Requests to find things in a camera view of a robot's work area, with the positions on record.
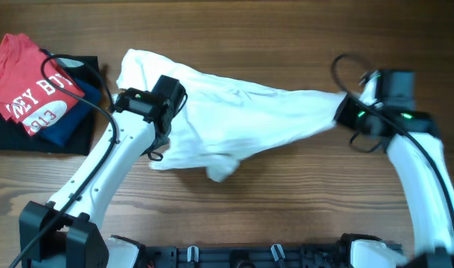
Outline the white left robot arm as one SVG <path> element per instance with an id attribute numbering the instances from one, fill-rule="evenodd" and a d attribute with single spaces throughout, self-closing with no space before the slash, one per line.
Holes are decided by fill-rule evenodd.
<path id="1" fill-rule="evenodd" d="M 150 91 L 120 93 L 109 126 L 72 178 L 42 205 L 30 201 L 19 216 L 23 267 L 140 267 L 143 246 L 102 237 L 106 210 L 139 157 L 160 161 L 170 123 L 187 100 L 184 86 L 162 75 Z"/>

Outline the white t-shirt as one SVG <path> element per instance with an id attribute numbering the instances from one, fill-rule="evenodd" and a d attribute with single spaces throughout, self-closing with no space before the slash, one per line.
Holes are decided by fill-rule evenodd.
<path id="1" fill-rule="evenodd" d="M 187 103 L 172 120 L 170 146 L 154 170 L 205 168 L 222 182 L 256 153 L 309 138 L 335 126 L 343 93 L 288 91 L 199 72 L 150 51 L 130 49 L 116 81 L 153 91 L 166 75 L 185 87 Z"/>

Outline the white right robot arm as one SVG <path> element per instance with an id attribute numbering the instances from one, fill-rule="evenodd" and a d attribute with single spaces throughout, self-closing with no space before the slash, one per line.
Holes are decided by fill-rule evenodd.
<path id="1" fill-rule="evenodd" d="M 336 111 L 342 126 L 380 137 L 400 178 L 415 239 L 415 256 L 408 259 L 375 237 L 353 237 L 346 244 L 350 267 L 454 267 L 454 187 L 435 122 L 415 110 L 413 83 L 410 71 L 366 72 L 362 94 L 347 93 Z"/>

